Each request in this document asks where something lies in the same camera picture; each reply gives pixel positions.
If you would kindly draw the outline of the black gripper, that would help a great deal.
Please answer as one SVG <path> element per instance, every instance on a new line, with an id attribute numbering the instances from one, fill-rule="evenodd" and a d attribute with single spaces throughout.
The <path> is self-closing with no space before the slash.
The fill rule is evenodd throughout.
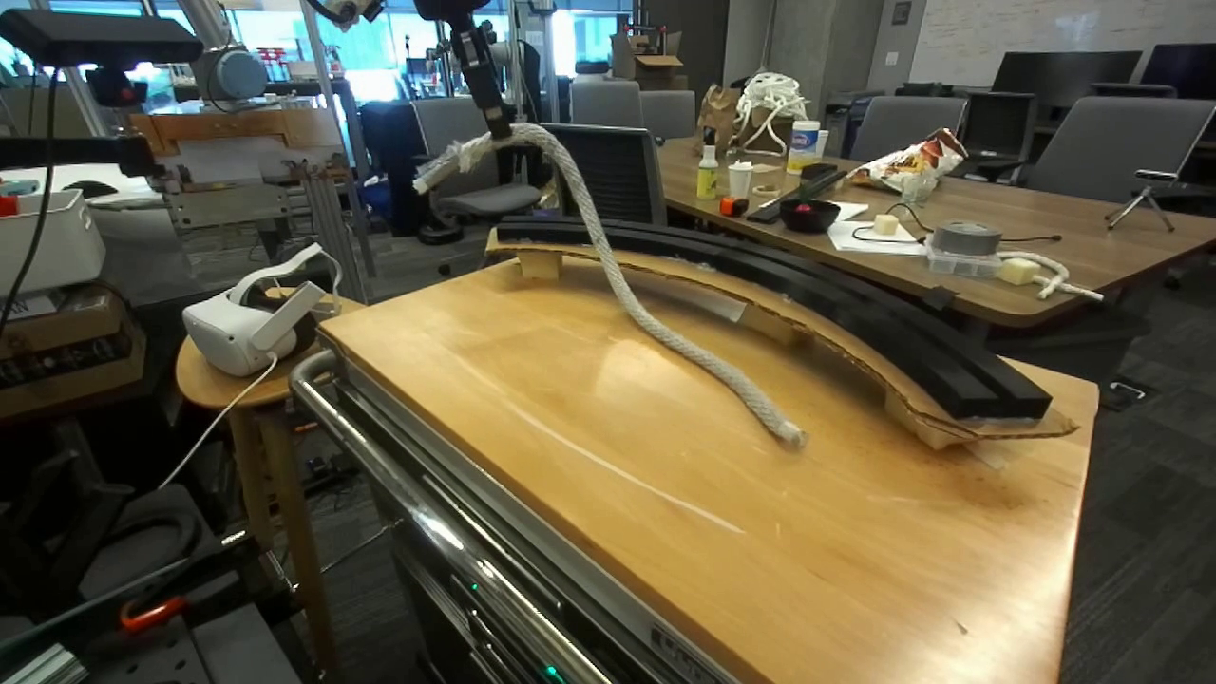
<path id="1" fill-rule="evenodd" d="M 495 140 L 509 138 L 509 107 L 496 86 L 496 64 L 483 26 L 472 17 L 485 0 L 412 0 L 421 17 L 453 24 L 453 52 L 460 60 L 462 83 L 483 111 Z"/>

